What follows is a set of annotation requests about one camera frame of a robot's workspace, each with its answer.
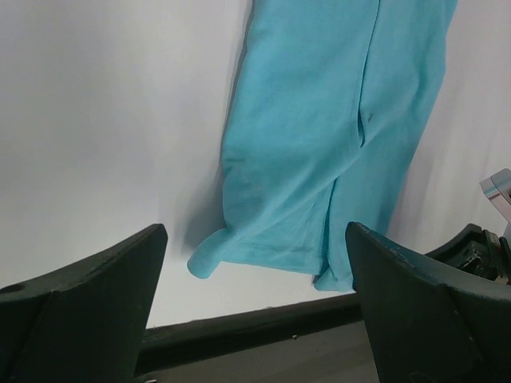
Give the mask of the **light blue t shirt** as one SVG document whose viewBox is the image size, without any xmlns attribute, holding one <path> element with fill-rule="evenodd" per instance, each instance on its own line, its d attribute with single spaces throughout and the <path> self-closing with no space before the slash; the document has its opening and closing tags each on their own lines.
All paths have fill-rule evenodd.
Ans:
<svg viewBox="0 0 511 383">
<path fill-rule="evenodd" d="M 255 1 L 223 136 L 225 227 L 188 260 L 351 290 L 344 232 L 385 233 L 446 67 L 454 1 Z"/>
</svg>

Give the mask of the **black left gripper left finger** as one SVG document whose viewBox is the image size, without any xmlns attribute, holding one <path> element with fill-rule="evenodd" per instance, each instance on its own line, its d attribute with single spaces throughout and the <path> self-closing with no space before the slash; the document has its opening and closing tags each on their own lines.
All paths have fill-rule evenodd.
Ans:
<svg viewBox="0 0 511 383">
<path fill-rule="evenodd" d="M 161 223 L 1 290 L 3 382 L 130 382 L 168 242 Z"/>
</svg>

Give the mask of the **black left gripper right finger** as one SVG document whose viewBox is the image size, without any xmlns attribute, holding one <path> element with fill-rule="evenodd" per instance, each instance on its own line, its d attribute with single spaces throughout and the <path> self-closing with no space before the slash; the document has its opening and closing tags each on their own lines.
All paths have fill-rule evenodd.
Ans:
<svg viewBox="0 0 511 383">
<path fill-rule="evenodd" d="M 346 244 L 382 382 L 507 382 L 510 285 L 350 223 Z"/>
</svg>

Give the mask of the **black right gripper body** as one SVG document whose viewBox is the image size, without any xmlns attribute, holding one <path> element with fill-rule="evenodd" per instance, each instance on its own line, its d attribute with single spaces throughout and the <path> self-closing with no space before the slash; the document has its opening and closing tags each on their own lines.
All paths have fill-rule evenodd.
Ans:
<svg viewBox="0 0 511 383">
<path fill-rule="evenodd" d="M 426 256 L 477 277 L 510 285 L 510 241 L 478 225 L 468 224 Z"/>
</svg>

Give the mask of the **black mounting base plate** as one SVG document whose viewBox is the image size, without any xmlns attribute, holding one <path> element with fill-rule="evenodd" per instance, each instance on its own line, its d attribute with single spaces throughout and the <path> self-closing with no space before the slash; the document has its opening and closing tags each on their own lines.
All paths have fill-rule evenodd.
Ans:
<svg viewBox="0 0 511 383">
<path fill-rule="evenodd" d="M 376 382 L 355 294 L 147 330 L 135 382 Z"/>
</svg>

